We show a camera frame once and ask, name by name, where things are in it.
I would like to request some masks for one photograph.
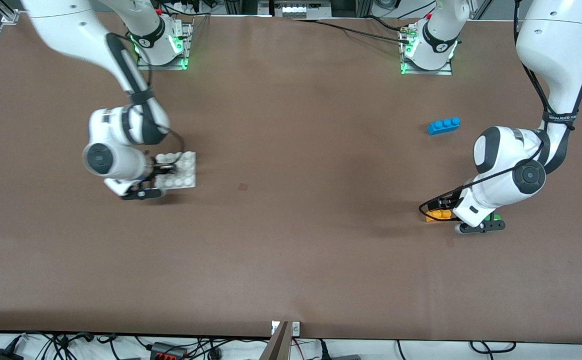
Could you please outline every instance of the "yellow lego brick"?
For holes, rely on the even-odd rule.
[[[451,214],[451,210],[433,210],[433,211],[427,211],[427,214],[431,215],[432,217],[436,218],[436,219],[451,219],[451,216],[453,214]],[[424,219],[426,220],[427,223],[431,223],[432,221],[435,221],[432,218],[429,217],[424,217]]]

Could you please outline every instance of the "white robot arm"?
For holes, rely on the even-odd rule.
[[[169,118],[120,41],[96,18],[88,0],[23,0],[23,6],[44,43],[68,57],[90,62],[111,73],[131,102],[124,107],[100,109],[89,121],[89,144],[83,162],[93,174],[123,199],[156,198],[160,189],[140,192],[133,187],[156,174],[170,173],[171,166],[155,164],[135,145],[159,144],[170,131]],[[106,0],[124,19],[129,32],[143,47],[145,60],[168,62],[177,55],[163,19],[144,0]]]
[[[469,20],[468,0],[437,0],[429,19],[422,18],[410,28],[417,30],[417,40],[404,55],[425,70],[442,68],[458,45],[458,35]]]
[[[426,203],[429,210],[452,208],[463,221],[460,233],[488,231],[485,220],[494,210],[537,194],[565,161],[582,98],[582,0],[535,0],[516,50],[544,105],[540,127],[485,130],[473,147],[478,175]],[[547,82],[548,100],[535,74]]]

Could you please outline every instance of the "brown table surface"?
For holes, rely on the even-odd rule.
[[[127,104],[117,82],[26,16],[5,27],[0,330],[266,336],[282,319],[303,337],[582,343],[582,104],[565,164],[498,210],[506,230],[458,235],[417,213],[476,175],[487,127],[540,123],[511,23],[462,39],[453,76],[400,75],[388,41],[210,18],[188,70],[154,73],[198,186],[125,202],[81,162],[90,113]],[[453,116],[455,132],[426,133]]]

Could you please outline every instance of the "white lego plate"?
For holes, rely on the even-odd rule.
[[[159,164],[169,164],[174,162],[179,152],[176,153],[158,153],[155,161]],[[185,189],[196,187],[196,153],[187,151],[175,163],[175,173],[165,173],[156,175],[154,186],[160,189]]]

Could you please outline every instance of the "floor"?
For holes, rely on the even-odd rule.
[[[16,333],[0,333],[0,349],[4,349],[17,336]],[[141,336],[143,344],[153,342],[166,342],[172,346],[179,344],[192,344],[196,339],[185,337],[147,337]],[[42,335],[28,335],[23,337],[16,347],[16,354],[27,360],[37,357],[47,340]],[[320,359],[322,350],[320,342],[315,339],[298,339],[302,351],[297,351],[295,346],[291,349],[289,360]],[[326,339],[325,343],[332,358],[340,356],[358,355],[362,360],[487,360],[488,355],[474,352],[469,343],[465,341],[401,341],[403,353],[401,357],[397,342],[394,340],[334,340]],[[501,342],[489,342],[492,350],[507,349],[511,344]],[[232,341],[223,346],[223,360],[254,360],[259,359],[264,350],[265,342],[240,342]],[[481,350],[480,344],[474,346]],[[117,357],[126,359],[149,359],[150,353],[131,336],[120,336],[113,342],[113,348]],[[110,344],[100,344],[97,341],[85,342],[77,340],[72,342],[69,350],[77,360],[112,360],[114,358]],[[55,355],[53,348],[46,355],[47,359]],[[533,359],[533,360],[582,360],[582,345],[574,344],[538,344],[518,343],[513,351],[508,353],[495,353],[495,360]]]

